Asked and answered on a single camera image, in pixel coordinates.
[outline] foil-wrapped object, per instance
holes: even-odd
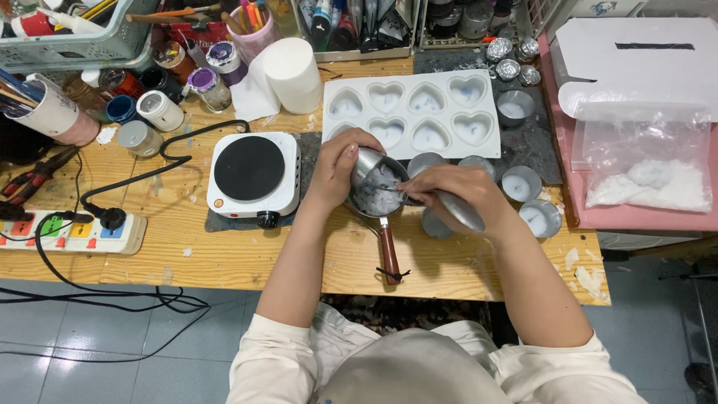
[[[511,59],[501,60],[496,65],[496,74],[503,81],[513,80],[520,70],[521,66],[515,60]]]
[[[513,48],[511,41],[506,38],[496,38],[486,48],[486,58],[492,62],[506,58]]]
[[[541,74],[533,66],[523,65],[518,80],[525,86],[535,86],[541,82]]]
[[[516,58],[521,62],[531,62],[539,54],[539,43],[532,37],[525,37],[518,44]]]

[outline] paper towel roll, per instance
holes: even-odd
[[[317,109],[324,91],[312,46],[300,38],[284,38],[265,52],[264,72],[281,105],[298,115]]]

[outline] red-handled pliers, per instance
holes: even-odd
[[[35,167],[32,171],[22,173],[10,180],[10,183],[0,190],[0,195],[9,198],[7,202],[13,205],[22,205],[40,189],[45,181],[52,178],[52,174],[54,174],[58,168],[70,161],[79,150],[79,147],[71,146],[47,159],[47,161],[35,163]],[[23,185],[25,185],[25,187],[18,192],[17,195],[13,196]]]

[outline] electric hot plate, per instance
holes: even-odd
[[[299,205],[301,151],[284,132],[231,134],[212,156],[207,203],[231,218],[256,217],[260,227],[276,227],[279,217]]]

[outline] electrical outlet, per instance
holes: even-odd
[[[75,222],[70,227],[70,237],[86,239],[90,236],[90,231],[92,231],[92,223]]]
[[[60,233],[60,227],[62,227],[62,218],[59,216],[53,216],[50,218],[50,220],[46,221],[45,224],[42,225],[42,230],[40,230],[40,234],[47,234],[48,232],[52,232],[47,234],[47,237],[57,237],[57,235]]]
[[[102,232],[100,233],[101,239],[119,239],[122,237],[122,231],[125,229],[125,223],[122,223],[122,226],[119,227],[119,229],[105,229],[102,228]]]
[[[35,220],[35,214],[31,213],[32,220],[29,221],[16,221],[15,224],[12,225],[12,230],[10,231],[11,236],[27,236],[30,234],[30,230],[32,229],[32,222]]]

